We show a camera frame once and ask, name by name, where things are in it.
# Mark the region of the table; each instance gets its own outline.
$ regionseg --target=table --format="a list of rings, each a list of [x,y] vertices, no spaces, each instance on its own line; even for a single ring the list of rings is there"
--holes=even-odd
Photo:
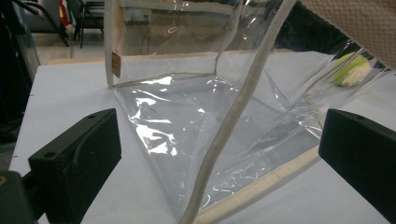
[[[106,85],[104,63],[38,68],[10,170],[25,175],[27,159],[83,117],[114,107],[122,159],[82,223],[176,223],[159,181]],[[344,107],[396,130],[396,77]],[[45,217],[39,223],[47,223]],[[300,175],[220,223],[388,223],[329,165],[319,161]]]

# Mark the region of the clear plastic bag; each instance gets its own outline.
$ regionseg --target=clear plastic bag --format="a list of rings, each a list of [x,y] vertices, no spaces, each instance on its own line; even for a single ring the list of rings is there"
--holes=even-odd
[[[177,218],[278,7],[279,1],[113,1],[109,82]],[[132,37],[135,29],[144,30],[140,40]],[[298,4],[216,161],[201,210],[315,147],[329,107],[390,73]]]

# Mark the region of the brown tag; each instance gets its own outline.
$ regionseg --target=brown tag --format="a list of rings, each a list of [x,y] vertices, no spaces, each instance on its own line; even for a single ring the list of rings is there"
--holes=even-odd
[[[121,57],[113,52],[113,57],[111,60],[111,69],[117,78],[120,78],[120,73],[121,73]]]

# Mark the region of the green object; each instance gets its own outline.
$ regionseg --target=green object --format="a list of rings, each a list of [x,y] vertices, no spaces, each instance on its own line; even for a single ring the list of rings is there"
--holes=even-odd
[[[334,67],[349,59],[355,52],[348,53],[335,62]],[[332,77],[335,83],[340,86],[349,87],[361,82],[371,71],[369,61],[359,55],[351,62],[342,66]]]

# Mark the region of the floor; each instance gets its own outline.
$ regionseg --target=floor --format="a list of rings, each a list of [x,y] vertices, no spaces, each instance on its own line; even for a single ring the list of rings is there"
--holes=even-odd
[[[54,34],[33,34],[35,48],[41,65],[46,65],[59,59],[96,58],[105,57],[104,36],[99,30],[86,30],[82,49],[79,43],[72,39],[72,28],[67,27],[69,34],[66,47],[61,38]],[[18,137],[19,123],[11,126],[0,125],[0,133],[7,133],[9,137],[0,138],[0,171],[8,170]]]

